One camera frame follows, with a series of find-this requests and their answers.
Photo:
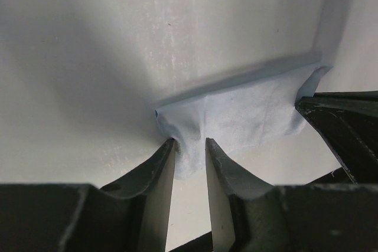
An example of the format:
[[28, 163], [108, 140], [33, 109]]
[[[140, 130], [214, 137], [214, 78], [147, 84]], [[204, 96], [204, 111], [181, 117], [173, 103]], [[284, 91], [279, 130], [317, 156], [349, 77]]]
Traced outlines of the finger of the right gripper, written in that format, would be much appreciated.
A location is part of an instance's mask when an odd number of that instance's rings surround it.
[[351, 182], [377, 183], [377, 91], [315, 93], [295, 103]]

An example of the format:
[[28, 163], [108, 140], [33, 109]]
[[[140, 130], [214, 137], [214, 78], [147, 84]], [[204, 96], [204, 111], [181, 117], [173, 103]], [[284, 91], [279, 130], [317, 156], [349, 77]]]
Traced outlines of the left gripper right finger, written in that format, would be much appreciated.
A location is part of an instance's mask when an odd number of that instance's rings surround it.
[[232, 160], [212, 138], [206, 139], [206, 177], [214, 251], [240, 251], [251, 239], [247, 202], [272, 185]]

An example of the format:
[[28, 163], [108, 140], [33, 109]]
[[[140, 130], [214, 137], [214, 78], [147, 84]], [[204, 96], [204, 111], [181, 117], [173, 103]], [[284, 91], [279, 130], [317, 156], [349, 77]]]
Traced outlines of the light blue cleaning cloth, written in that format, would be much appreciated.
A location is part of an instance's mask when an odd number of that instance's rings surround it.
[[198, 74], [155, 109], [178, 142], [177, 179], [203, 171], [208, 138], [247, 154], [303, 130], [295, 103], [333, 69], [349, 1], [188, 0]]

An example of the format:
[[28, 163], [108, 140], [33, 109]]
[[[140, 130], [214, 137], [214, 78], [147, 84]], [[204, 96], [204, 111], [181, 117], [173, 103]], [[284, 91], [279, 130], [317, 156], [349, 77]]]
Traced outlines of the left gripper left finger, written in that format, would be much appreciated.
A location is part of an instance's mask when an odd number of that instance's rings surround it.
[[175, 171], [176, 140], [167, 139], [145, 162], [101, 187], [130, 204], [126, 251], [164, 251]]

